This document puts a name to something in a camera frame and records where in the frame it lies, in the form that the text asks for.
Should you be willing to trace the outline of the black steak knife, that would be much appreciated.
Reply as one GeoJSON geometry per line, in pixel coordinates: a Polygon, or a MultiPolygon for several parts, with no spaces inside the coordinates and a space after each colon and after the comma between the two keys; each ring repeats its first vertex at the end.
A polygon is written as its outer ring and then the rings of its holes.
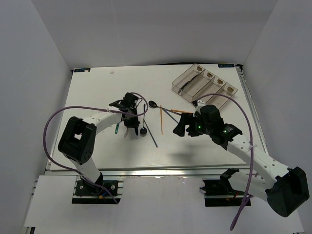
{"type": "Polygon", "coordinates": [[[195,80],[197,77],[199,77],[200,74],[197,74],[196,76],[194,76],[191,80],[187,81],[178,91],[178,95],[183,91],[184,88],[186,88],[193,80],[195,80]]]}

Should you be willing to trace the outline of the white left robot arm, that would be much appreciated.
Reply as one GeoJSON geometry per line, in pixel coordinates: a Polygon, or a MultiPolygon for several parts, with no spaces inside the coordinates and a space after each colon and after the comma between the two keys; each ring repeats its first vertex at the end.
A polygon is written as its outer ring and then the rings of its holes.
{"type": "Polygon", "coordinates": [[[103,175],[92,160],[96,136],[106,128],[124,123],[126,128],[133,128],[138,135],[140,122],[137,116],[139,97],[126,93],[103,111],[89,117],[71,117],[58,144],[58,150],[68,158],[86,182],[86,189],[94,195],[103,189],[103,175]]]}

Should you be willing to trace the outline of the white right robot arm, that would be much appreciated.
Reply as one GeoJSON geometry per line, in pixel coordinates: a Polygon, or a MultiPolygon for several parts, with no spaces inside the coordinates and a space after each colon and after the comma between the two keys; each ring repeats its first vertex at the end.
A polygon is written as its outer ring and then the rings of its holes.
{"type": "Polygon", "coordinates": [[[173,133],[180,137],[208,135],[259,173],[249,178],[239,169],[229,168],[220,176],[220,188],[225,194],[249,187],[249,194],[266,201],[282,217],[288,217],[310,198],[306,173],[301,168],[292,169],[252,146],[240,129],[224,122],[214,105],[198,105],[193,114],[182,113],[173,133]]]}

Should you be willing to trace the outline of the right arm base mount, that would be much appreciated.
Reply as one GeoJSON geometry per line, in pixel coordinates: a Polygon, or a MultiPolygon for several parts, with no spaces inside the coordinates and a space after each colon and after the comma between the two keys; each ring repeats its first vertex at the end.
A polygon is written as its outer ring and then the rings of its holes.
{"type": "Polygon", "coordinates": [[[219,179],[203,180],[199,188],[204,195],[206,207],[239,207],[243,201],[244,192],[234,190],[229,183],[231,176],[239,172],[236,168],[229,168],[219,179]]]}

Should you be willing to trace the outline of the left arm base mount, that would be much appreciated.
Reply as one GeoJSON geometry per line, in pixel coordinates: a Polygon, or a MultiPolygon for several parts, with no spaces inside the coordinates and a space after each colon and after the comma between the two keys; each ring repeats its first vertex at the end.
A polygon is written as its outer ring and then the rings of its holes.
{"type": "Polygon", "coordinates": [[[117,205],[123,192],[123,181],[104,179],[101,175],[96,185],[77,178],[73,190],[72,204],[117,205]]]}

